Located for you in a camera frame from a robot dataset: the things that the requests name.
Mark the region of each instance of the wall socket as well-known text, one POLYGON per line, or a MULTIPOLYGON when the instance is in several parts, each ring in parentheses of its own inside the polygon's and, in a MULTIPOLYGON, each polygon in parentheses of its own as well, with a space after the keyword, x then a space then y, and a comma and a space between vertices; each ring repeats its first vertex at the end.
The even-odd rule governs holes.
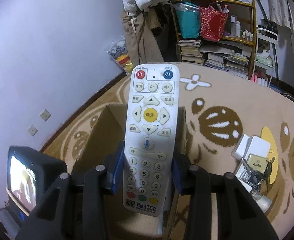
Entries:
POLYGON ((51 114, 45 109, 40 113, 40 117, 46 122, 51 117, 51 114))
POLYGON ((31 126, 28 128, 28 133, 30 133, 31 136, 34 136, 37 132, 38 132, 38 129, 37 129, 36 127, 34 127, 33 125, 31 125, 31 126))

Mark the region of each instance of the silver screw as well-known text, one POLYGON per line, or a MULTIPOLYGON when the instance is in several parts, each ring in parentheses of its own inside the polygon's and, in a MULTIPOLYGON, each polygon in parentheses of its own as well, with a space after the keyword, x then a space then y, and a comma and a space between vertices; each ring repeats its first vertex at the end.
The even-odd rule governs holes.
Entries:
POLYGON ((105 169, 105 166, 104 165, 97 165, 96 166, 96 171, 103 171, 105 169))
POLYGON ((228 178, 228 179, 233 179, 233 178, 234 178, 234 174, 231 173, 231 172, 226 172, 225 176, 226 176, 226 178, 228 178))
POLYGON ((191 171, 198 171, 199 166, 196 165, 196 164, 192 164, 192 165, 189 166, 189 169, 190 169, 191 171))
POLYGON ((59 176, 61 179, 67 179, 69 177, 69 174, 67 172, 61 173, 59 176))

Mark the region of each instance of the small bottle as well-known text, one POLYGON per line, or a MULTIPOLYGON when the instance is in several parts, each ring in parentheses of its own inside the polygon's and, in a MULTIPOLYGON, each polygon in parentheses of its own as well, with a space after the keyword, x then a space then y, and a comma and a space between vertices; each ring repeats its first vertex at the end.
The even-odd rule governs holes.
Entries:
POLYGON ((236 37, 241 36, 241 23, 239 21, 236 21, 236 37))
POLYGON ((234 16, 230 17, 230 36, 236 37, 236 19, 234 16))

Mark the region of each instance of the white wall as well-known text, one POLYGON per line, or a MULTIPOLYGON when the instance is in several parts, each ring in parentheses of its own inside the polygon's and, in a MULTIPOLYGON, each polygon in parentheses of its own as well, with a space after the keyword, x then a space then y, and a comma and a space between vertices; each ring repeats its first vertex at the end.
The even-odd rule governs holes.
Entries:
POLYGON ((104 49, 123 33, 121 11, 122 0, 0 1, 0 208, 8 200, 9 146, 39 150, 120 74, 104 49), (44 108, 47 122, 39 117, 44 108))
MULTIPOLYGON (((263 5, 267 17, 269 17, 268 0, 260 0, 260 2, 263 5)), ((258 25, 260 24, 260 19, 264 19, 264 16, 256 0, 255 5, 258 25)), ((278 26, 278 36, 279 48, 277 53, 277 61, 279 79, 294 87, 294 54, 291 43, 291 30, 286 27, 278 26)))

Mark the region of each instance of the small yellow button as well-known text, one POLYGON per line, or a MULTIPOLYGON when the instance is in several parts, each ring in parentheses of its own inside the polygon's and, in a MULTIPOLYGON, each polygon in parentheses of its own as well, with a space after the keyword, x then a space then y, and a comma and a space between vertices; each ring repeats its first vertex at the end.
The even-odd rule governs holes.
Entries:
POLYGON ((144 112, 144 118, 147 122, 155 122, 157 119, 157 111, 153 108, 147 108, 144 112))
POLYGON ((158 200, 156 199, 156 198, 151 198, 150 200, 149 200, 149 202, 151 203, 151 204, 154 204, 154 205, 156 205, 157 203, 158 203, 158 200))

